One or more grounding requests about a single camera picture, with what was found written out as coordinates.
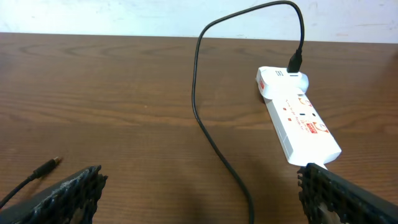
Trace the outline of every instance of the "red label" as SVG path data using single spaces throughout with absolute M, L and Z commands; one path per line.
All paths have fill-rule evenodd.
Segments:
M 311 123 L 307 123 L 307 127 L 311 131 L 311 133 L 315 134 L 317 133 L 317 130 L 315 130 L 315 127 Z
M 262 80 L 260 80 L 260 86 L 262 89 L 264 89 L 264 84 L 263 84 Z

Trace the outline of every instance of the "power socket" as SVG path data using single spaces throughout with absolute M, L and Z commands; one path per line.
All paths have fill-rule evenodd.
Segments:
M 339 145 L 305 95 L 305 74 L 261 67 L 256 80 L 290 164 L 306 166 L 313 162 L 325 167 L 340 155 Z

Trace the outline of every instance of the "power strip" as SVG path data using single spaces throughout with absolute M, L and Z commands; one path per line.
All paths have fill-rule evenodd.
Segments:
M 305 74 L 261 67 L 256 81 L 290 164 L 306 166 L 313 162 L 325 167 L 340 155 L 339 145 L 305 96 Z

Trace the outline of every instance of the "wooden table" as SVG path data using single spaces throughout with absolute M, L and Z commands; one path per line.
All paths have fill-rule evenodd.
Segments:
M 247 223 L 246 200 L 191 108 L 195 38 L 0 35 L 0 196 L 8 206 L 86 166 L 109 175 L 95 223 Z M 298 42 L 205 39 L 197 103 L 252 193 L 256 223 L 307 223 L 254 78 Z M 308 97 L 343 153 L 334 173 L 398 203 L 398 45 L 306 42 Z

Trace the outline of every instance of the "cable connector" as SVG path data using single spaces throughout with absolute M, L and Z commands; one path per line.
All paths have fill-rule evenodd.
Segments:
M 303 62 L 303 58 L 301 56 L 301 50 L 297 49 L 296 53 L 290 58 L 289 65 L 287 66 L 287 72 L 289 73 L 297 73 L 300 71 L 301 63 Z
M 49 160 L 45 164 L 41 165 L 39 168 L 37 168 L 35 171 L 33 171 L 33 174 L 29 176 L 30 179 L 38 179 L 41 178 L 42 176 L 49 174 L 51 171 L 53 171 L 59 163 L 62 161 L 62 157 L 56 157 L 54 159 Z

